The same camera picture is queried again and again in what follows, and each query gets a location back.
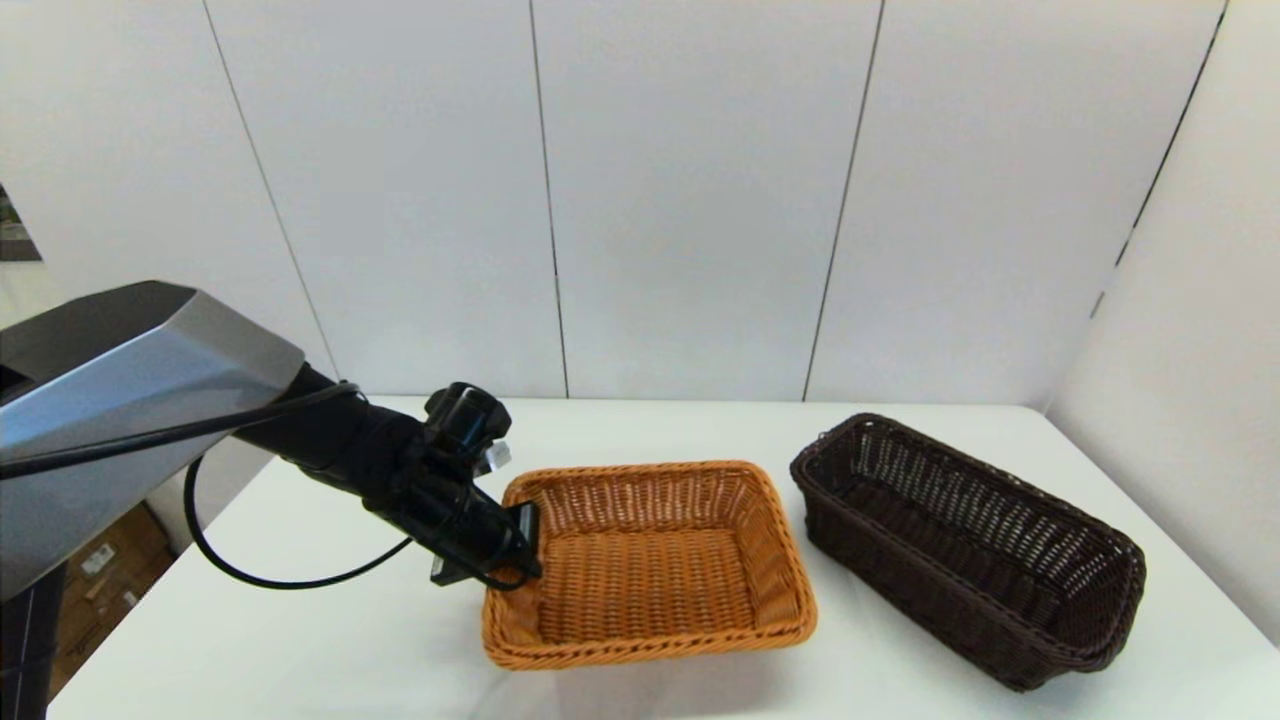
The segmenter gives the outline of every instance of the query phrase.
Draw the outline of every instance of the basket rim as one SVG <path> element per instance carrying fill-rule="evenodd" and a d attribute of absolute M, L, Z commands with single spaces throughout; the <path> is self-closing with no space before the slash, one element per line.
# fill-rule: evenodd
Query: basket rim
<path fill-rule="evenodd" d="M 797 616 L 795 620 L 771 623 L 755 629 L 730 629 L 713 633 L 681 633 L 671 635 L 654 635 L 649 638 L 618 638 L 589 641 L 579 643 L 543 643 L 543 644 L 517 644 L 508 642 L 497 621 L 498 591 L 492 588 L 485 591 L 481 635 L 484 647 L 489 657 L 503 667 L 532 669 L 530 664 L 536 664 L 538 669 L 570 667 L 589 664 L 617 664 L 634 660 L 648 660 L 658 657 L 678 657 L 691 655 L 680 652 L 681 650 L 699 646 L 717 646 L 712 652 L 728 652 L 737 650 L 767 650 L 799 644 L 808 639 L 818 624 L 817 601 L 813 587 L 809 582 L 804 562 L 800 561 L 800 551 L 791 534 L 786 514 L 782 510 L 782 501 L 777 488 L 773 486 L 768 473 L 759 465 L 745 460 L 707 460 L 691 462 L 652 462 L 632 465 L 588 465 L 575 468 L 545 468 L 530 470 L 515 478 L 503 493 L 503 505 L 515 502 L 518 493 L 531 483 L 543 480 L 567 480 L 585 475 L 643 475 L 643 474 L 668 474 L 672 471 L 694 473 L 713 469 L 745 470 L 760 488 L 760 502 L 769 514 L 769 519 L 776 530 L 776 537 L 782 546 L 786 566 L 791 570 L 795 583 L 791 591 L 796 598 Z M 577 661 L 582 656 L 596 656 L 594 662 Z"/>
<path fill-rule="evenodd" d="M 1110 628 L 1107 629 L 1105 638 L 1088 646 L 1075 646 L 1057 639 L 1041 628 L 1032 625 L 1020 615 L 1010 611 L 997 598 L 956 574 L 950 568 L 946 568 L 931 555 L 927 555 L 916 547 L 904 542 L 895 533 L 890 532 L 872 518 L 868 518 L 861 511 L 849 506 L 822 483 L 809 475 L 805 469 L 809 460 L 817 457 L 840 437 L 847 434 L 854 425 L 868 421 L 887 424 L 892 429 L 904 432 L 913 439 L 931 446 L 932 450 L 945 452 L 952 459 L 965 462 L 987 475 L 995 475 L 995 478 L 1004 480 L 1004 483 L 991 483 L 993 488 L 1009 495 L 1020 496 L 1023 500 L 1036 505 L 1037 509 L 1048 510 L 1052 515 L 1080 524 L 1089 532 L 1106 536 L 1112 539 L 1126 559 L 1129 578 L 1125 588 L 1125 600 L 1110 618 Z M 909 428 L 891 418 L 886 418 L 876 413 L 859 413 L 844 420 L 831 430 L 822 433 L 817 441 L 801 450 L 795 460 L 791 461 L 791 477 L 806 498 L 813 497 L 819 500 L 823 505 L 836 511 L 841 516 L 842 521 L 854 521 L 859 524 L 878 539 L 891 544 L 893 550 L 906 560 L 916 565 L 923 565 L 952 589 L 960 592 L 961 594 L 973 597 L 978 601 L 977 607 L 983 615 L 1005 628 L 1019 633 L 1039 652 L 1053 657 L 1060 665 L 1069 666 L 1075 670 L 1101 669 L 1110 661 L 1111 657 L 1115 656 L 1119 648 L 1123 647 L 1128 639 L 1129 628 L 1126 626 L 1126 619 L 1133 618 L 1137 605 L 1142 600 L 1142 591 L 1146 580 L 1146 561 L 1142 548 L 1120 530 L 1116 530 L 1097 518 L 1085 514 L 1083 510 L 1037 488 L 1011 473 L 983 462 L 982 460 L 925 436 L 914 428 Z"/>

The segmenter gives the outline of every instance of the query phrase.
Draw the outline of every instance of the silver robot arm casing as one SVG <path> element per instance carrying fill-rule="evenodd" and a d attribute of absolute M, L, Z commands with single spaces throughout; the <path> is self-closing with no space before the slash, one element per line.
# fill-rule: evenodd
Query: silver robot arm casing
<path fill-rule="evenodd" d="M 122 315 L 129 323 L 113 324 Z M 147 282 L 4 329 L 0 365 L 0 460 L 13 460 L 262 407 L 289 387 L 303 354 L 201 291 Z M 225 434 L 0 482 L 0 600 Z"/>

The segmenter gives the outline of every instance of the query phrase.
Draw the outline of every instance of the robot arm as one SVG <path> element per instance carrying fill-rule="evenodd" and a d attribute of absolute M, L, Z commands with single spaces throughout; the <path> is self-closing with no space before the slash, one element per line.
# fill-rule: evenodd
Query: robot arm
<path fill-rule="evenodd" d="M 233 430 L 435 552 L 436 584 L 476 578 L 515 589 L 541 575 L 536 506 L 504 509 L 474 484 L 499 464 L 511 427 L 506 407 L 474 386 L 438 391 L 420 421 L 335 386 L 301 350 L 204 292 L 160 282 L 4 329 L 0 380 L 4 717 L 31 675 L 27 653 L 12 650 L 19 615 L 24 637 L 41 612 L 56 619 L 58 598 L 41 609 L 50 593 L 38 591 L 60 591 L 68 556 Z M 256 420 L 264 409 L 246 427 L 155 442 L 166 428 Z M 152 442 L 129 451 L 142 434 Z M 41 712 L 46 689 L 47 670 Z"/>

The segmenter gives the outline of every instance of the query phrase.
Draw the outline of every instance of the woven wicker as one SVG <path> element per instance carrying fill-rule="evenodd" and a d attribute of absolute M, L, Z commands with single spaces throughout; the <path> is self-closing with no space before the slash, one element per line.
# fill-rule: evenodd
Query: woven wicker
<path fill-rule="evenodd" d="M 813 591 L 777 491 L 749 462 L 539 470 L 543 578 L 488 591 L 484 646 L 512 670 L 796 644 Z"/>
<path fill-rule="evenodd" d="M 1101 670 L 1124 647 L 1142 550 L 1071 505 L 870 414 L 791 474 L 814 544 L 1005 685 Z"/>

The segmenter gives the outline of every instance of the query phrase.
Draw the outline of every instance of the white tabletop surface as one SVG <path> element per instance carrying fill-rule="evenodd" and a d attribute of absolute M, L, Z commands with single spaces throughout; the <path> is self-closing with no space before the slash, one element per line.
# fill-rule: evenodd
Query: white tabletop surface
<path fill-rule="evenodd" d="M 374 398 L 421 416 L 422 398 Z M 512 400 L 515 460 L 490 495 L 549 466 L 745 459 L 773 478 L 818 600 L 797 647 L 637 665 L 509 673 L 480 644 L 483 588 L 433 585 L 413 547 L 353 582 L 252 588 L 184 553 L 50 708 L 128 717 L 1280 717 L 1280 651 L 1043 416 L 1019 407 Z M 1103 673 L 1018 694 L 893 610 L 804 538 L 787 473 L 820 430 L 873 410 L 1005 468 L 1147 553 L 1129 644 Z M 247 570 L 346 570 L 399 536 L 360 502 L 275 460 L 210 541 Z"/>

